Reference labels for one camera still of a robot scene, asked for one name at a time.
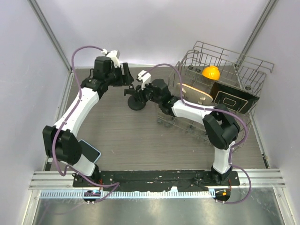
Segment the black phone stand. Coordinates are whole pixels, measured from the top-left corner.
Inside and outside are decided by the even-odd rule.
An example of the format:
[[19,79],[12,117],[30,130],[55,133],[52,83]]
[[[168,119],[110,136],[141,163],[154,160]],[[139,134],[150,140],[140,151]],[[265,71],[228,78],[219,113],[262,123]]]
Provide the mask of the black phone stand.
[[127,100],[127,104],[129,106],[129,108],[134,111],[142,110],[146,106],[146,103],[142,103],[142,102],[138,101],[135,98],[135,96],[131,96],[131,95]]

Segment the phone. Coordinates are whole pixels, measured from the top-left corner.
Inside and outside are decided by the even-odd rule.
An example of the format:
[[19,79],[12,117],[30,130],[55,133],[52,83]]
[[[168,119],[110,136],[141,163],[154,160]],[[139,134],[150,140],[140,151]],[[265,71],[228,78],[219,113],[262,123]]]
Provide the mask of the phone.
[[82,148],[82,154],[91,162],[96,163],[101,157],[101,152],[95,147],[87,143],[85,140],[79,140],[79,144]]

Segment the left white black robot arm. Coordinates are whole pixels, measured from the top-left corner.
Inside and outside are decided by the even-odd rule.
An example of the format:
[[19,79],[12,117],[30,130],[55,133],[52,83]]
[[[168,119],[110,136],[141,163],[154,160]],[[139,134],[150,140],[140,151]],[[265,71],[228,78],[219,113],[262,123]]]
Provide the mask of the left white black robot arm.
[[126,86],[133,81],[128,64],[120,63],[118,51],[110,51],[106,56],[97,57],[92,77],[81,83],[71,106],[53,126],[45,126],[43,129],[46,155],[72,166],[83,174],[83,181],[89,187],[95,187],[100,181],[100,176],[95,163],[84,155],[76,138],[79,128],[110,86]]

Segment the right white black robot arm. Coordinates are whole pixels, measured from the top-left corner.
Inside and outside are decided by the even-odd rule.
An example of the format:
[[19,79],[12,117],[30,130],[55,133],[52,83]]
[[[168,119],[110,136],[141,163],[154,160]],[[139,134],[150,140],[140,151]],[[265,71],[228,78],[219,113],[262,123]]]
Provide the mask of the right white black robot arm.
[[155,79],[145,85],[130,85],[124,90],[129,95],[130,109],[139,111],[148,101],[154,102],[166,115],[185,118],[204,125],[210,143],[214,146],[214,162],[211,167],[212,181],[223,185],[232,171],[230,165],[231,147],[235,144],[240,127],[225,105],[201,109],[197,104],[183,102],[174,96],[163,79]]

